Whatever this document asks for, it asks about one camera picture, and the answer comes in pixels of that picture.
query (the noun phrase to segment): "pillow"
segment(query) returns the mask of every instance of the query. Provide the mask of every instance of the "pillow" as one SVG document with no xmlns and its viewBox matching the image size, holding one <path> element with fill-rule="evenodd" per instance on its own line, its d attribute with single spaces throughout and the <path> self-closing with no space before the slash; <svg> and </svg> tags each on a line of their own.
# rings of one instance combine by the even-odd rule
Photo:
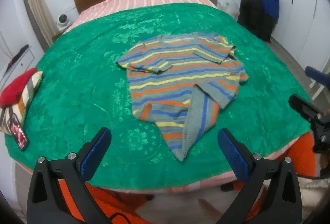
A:
<svg viewBox="0 0 330 224">
<path fill-rule="evenodd" d="M 11 135 L 8 120 L 10 116 L 15 113 L 20 122 L 21 127 L 24 125 L 26 112 L 29 109 L 29 105 L 33 99 L 33 95 L 37 92 L 42 80 L 42 72 L 36 72 L 29 79 L 24 87 L 22 95 L 17 104 L 6 107 L 0 110 L 0 131 Z"/>
</svg>

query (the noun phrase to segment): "metal screw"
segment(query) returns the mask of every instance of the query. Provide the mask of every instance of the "metal screw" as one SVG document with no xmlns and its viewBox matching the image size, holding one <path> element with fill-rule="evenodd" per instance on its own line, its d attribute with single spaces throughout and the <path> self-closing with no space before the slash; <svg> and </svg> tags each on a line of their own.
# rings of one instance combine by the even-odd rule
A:
<svg viewBox="0 0 330 224">
<path fill-rule="evenodd" d="M 284 161 L 286 161 L 287 163 L 291 163 L 292 162 L 292 160 L 291 160 L 291 158 L 289 156 L 286 156 L 284 158 Z"/>
<path fill-rule="evenodd" d="M 262 158 L 262 156 L 259 153 L 254 153 L 253 158 L 256 159 L 256 160 L 260 160 Z"/>
<path fill-rule="evenodd" d="M 45 160 L 45 157 L 39 157 L 38 163 L 41 164 Z"/>
<path fill-rule="evenodd" d="M 77 154 L 75 154 L 74 152 L 69 153 L 69 155 L 68 155 L 68 159 L 69 159 L 69 160 L 73 160 L 76 156 L 77 156 Z"/>
</svg>

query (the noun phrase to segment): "bed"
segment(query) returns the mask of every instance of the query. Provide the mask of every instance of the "bed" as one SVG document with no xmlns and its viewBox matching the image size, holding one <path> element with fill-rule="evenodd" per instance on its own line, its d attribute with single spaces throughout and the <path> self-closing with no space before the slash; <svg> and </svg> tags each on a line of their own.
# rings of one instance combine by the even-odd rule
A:
<svg viewBox="0 0 330 224">
<path fill-rule="evenodd" d="M 64 158 L 102 127 L 112 144 L 91 183 L 132 193 L 192 191 L 235 179 L 217 146 L 227 127 L 249 148 L 275 159 L 309 129 L 289 108 L 296 93 L 308 99 L 287 67 L 258 38 L 208 0 L 75 0 L 78 19 L 37 67 L 44 79 L 25 120 L 30 145 L 9 154 L 32 171 L 38 157 Z M 132 116 L 126 72 L 115 61 L 132 44 L 156 35 L 216 32 L 237 46 L 250 78 L 211 130 L 179 162 L 154 124 Z"/>
</svg>

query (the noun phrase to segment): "floor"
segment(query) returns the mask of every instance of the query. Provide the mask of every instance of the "floor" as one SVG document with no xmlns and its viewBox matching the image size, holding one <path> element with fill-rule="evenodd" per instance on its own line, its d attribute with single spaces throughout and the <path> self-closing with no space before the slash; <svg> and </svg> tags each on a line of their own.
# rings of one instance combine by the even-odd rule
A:
<svg viewBox="0 0 330 224">
<path fill-rule="evenodd" d="M 318 86 L 315 86 L 313 89 L 309 88 L 311 80 L 305 76 L 303 69 L 279 43 L 272 40 L 267 45 L 287 65 L 293 76 L 311 97 L 316 92 Z M 316 98 L 314 105 L 321 110 L 328 109 L 329 103 L 323 92 Z M 23 213 L 26 214 L 27 195 L 31 176 L 20 166 L 16 165 L 15 178 L 19 204 L 23 209 Z M 216 209 L 225 212 L 236 195 L 237 192 L 224 193 L 219 187 L 190 193 L 156 195 L 154 200 L 148 202 L 143 208 L 140 208 L 137 213 L 144 219 L 155 224 L 213 224 L 214 221 L 202 213 L 197 204 L 197 199 L 204 198 Z"/>
</svg>

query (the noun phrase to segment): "cell phone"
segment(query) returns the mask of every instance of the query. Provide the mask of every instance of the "cell phone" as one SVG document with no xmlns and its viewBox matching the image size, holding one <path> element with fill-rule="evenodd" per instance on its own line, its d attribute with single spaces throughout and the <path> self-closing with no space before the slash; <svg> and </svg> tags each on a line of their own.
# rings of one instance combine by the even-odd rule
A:
<svg viewBox="0 0 330 224">
<path fill-rule="evenodd" d="M 20 125 L 20 122 L 17 118 L 17 115 L 15 113 L 13 113 L 10 116 L 10 118 L 8 120 L 8 127 L 16 141 L 17 146 L 19 146 L 19 149 L 21 151 L 24 151 L 26 149 L 26 147 L 29 145 L 29 139 L 25 135 L 25 133 Z"/>
</svg>

